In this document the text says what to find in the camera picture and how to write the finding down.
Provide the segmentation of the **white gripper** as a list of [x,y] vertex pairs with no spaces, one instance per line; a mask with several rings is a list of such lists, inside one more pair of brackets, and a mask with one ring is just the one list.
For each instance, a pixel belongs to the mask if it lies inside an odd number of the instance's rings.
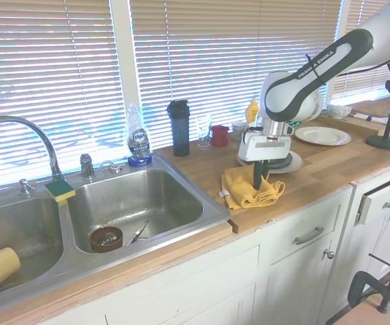
[[267,179],[269,160],[284,159],[290,151],[289,135],[268,137],[260,131],[245,131],[242,134],[238,157],[245,162],[255,162],[253,168],[253,187],[258,190],[262,177]]

